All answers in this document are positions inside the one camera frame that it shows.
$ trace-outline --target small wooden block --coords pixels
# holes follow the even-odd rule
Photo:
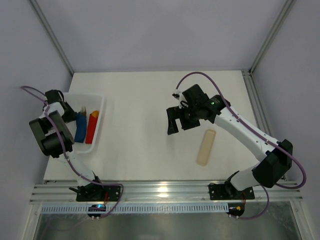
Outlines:
[[[212,146],[214,144],[216,137],[216,131],[212,129],[208,129],[205,132],[201,148],[198,154],[198,158],[196,159],[196,163],[200,166],[206,166],[210,157],[210,152],[212,149]]]

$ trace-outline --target white tabletop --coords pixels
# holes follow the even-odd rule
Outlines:
[[[70,93],[101,93],[105,109],[95,149],[81,154],[84,163],[102,180],[225,180],[237,170],[258,161],[224,129],[200,121],[201,126],[168,136],[166,109],[177,106],[172,97],[179,80],[189,72],[76,73]],[[248,121],[255,124],[241,71],[206,71],[225,98]],[[188,77],[180,86],[186,90],[199,84],[209,97],[217,94],[201,75]],[[216,137],[208,164],[196,164],[207,129]],[[72,180],[56,159],[49,159],[45,180]]]

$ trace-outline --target gray wall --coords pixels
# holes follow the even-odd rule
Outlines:
[[[285,0],[38,0],[75,72],[248,69]]]
[[[297,1],[254,73],[274,135],[293,143],[308,179],[301,190],[320,216],[320,1]],[[297,168],[290,172],[301,179]]]
[[[14,240],[48,161],[28,124],[42,104],[19,86],[67,90],[71,76],[27,0],[1,1],[0,33],[0,238]]]

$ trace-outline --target white tray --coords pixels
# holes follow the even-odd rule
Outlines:
[[[101,121],[101,116],[103,114],[103,107],[105,103],[105,97],[99,93],[69,93],[64,92],[64,100],[71,106],[75,112],[80,112],[81,107],[86,108],[86,124],[88,126],[89,116],[93,111],[99,111],[98,121],[96,123],[95,132],[92,140],[92,144],[86,144],[86,140],[83,143],[75,142],[72,146],[77,154],[87,154],[90,153],[96,143],[97,135],[99,132],[99,125]],[[71,132],[73,138],[75,137],[77,125],[76,121],[72,121],[66,124],[69,131]]]

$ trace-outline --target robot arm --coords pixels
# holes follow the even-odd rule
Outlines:
[[[70,187],[69,189],[77,193],[78,202],[97,201],[104,200],[105,188],[101,185],[88,183],[75,173],[80,173],[86,179],[101,183],[99,178],[90,170],[73,150],[73,144],[75,143],[73,136],[71,135],[66,123],[74,121],[76,119],[76,113],[64,101],[63,94],[57,90],[50,90],[45,93],[47,98],[47,104],[43,107],[43,113],[40,117],[29,122],[33,135],[44,155],[52,156],[55,159],[61,161],[65,167],[74,175],[77,180],[77,189]],[[47,119],[47,116],[52,120],[55,128],[59,131],[65,148],[64,150],[60,139],[53,128],[52,123]]]
[[[200,119],[209,120],[213,124],[228,131],[231,135],[243,143],[260,162],[246,170],[238,171],[231,175],[225,182],[225,190],[230,197],[239,195],[244,189],[262,185],[272,188],[277,181],[291,168],[292,160],[280,152],[274,146],[264,142],[248,128],[238,121],[241,118],[256,132],[264,136],[269,142],[274,143],[292,154],[293,146],[288,140],[279,142],[277,139],[262,132],[251,123],[237,114],[233,114],[226,108],[219,95],[209,98],[196,84],[186,91],[175,92],[173,96],[179,99],[179,106],[167,109],[168,135],[178,132],[176,119],[180,119],[183,130],[200,126]]]

